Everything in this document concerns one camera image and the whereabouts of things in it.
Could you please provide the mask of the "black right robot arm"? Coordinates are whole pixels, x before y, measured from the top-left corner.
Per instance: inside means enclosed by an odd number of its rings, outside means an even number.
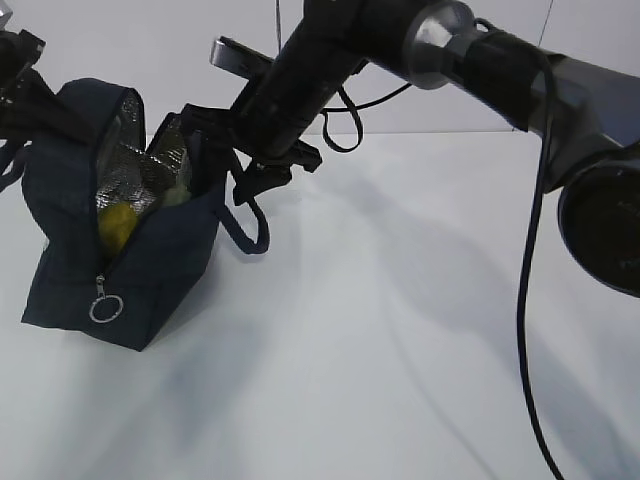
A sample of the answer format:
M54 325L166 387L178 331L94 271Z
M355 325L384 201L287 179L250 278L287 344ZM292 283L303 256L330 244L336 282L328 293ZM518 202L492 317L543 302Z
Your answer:
M542 138L542 188L559 191L558 224L575 261L628 295L639 292L639 80L542 50L475 17L460 1L308 1L269 58L229 38L215 66L246 80L229 109L189 105L186 129L251 158L236 167L237 204L315 170L301 137L345 81L374 64L409 85L452 84Z

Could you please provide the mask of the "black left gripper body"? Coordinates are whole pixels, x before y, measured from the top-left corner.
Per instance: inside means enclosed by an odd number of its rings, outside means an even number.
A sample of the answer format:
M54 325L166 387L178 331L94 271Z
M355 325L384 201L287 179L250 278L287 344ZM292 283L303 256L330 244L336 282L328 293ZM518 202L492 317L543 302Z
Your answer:
M45 46L26 30L1 33L1 138L28 141L48 132L88 145L93 128L34 69Z

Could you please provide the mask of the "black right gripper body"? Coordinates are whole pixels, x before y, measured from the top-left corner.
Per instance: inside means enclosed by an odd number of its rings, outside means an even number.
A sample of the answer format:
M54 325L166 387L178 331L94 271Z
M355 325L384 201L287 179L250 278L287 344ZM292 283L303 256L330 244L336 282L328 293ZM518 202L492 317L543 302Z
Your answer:
M251 78L228 109L186 104L180 113L185 135L201 133L268 166L298 165L309 173L321 165L319 150L300 139L302 130L258 93L264 74Z

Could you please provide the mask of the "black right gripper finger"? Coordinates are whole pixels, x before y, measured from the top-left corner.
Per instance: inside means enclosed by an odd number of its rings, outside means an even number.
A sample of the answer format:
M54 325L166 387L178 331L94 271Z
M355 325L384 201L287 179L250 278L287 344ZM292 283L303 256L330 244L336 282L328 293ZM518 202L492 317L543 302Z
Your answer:
M246 169L234 173L233 177L233 200L236 205L249 203L256 196L286 186L292 180L288 167L269 166L258 162L251 162Z
M198 129L185 133L185 143L190 163L192 165L205 165L207 160L208 139Z

